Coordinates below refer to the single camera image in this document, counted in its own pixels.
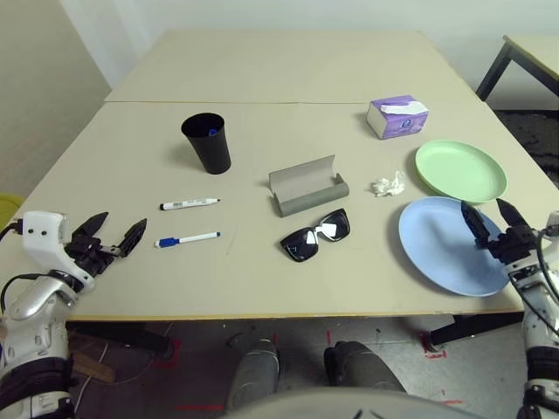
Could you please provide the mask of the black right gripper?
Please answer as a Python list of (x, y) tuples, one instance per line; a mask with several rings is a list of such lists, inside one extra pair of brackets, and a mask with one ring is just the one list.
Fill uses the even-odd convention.
[(496, 199), (501, 217), (507, 224), (504, 233), (490, 240), (480, 213), (468, 202), (460, 202), (462, 217), (472, 232), (478, 249), (488, 249), (491, 255), (503, 264), (512, 264), (530, 256), (536, 248), (536, 234), (515, 206), (503, 199)]

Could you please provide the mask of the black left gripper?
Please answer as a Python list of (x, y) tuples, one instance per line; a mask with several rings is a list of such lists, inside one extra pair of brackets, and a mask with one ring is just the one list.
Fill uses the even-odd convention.
[(141, 241), (147, 227), (148, 220), (143, 218), (128, 229), (117, 246), (103, 245), (94, 235), (106, 221), (107, 216), (108, 212), (104, 211), (89, 217), (72, 233), (70, 243), (65, 246), (65, 251), (70, 258), (89, 275), (100, 275), (117, 257), (126, 258)]

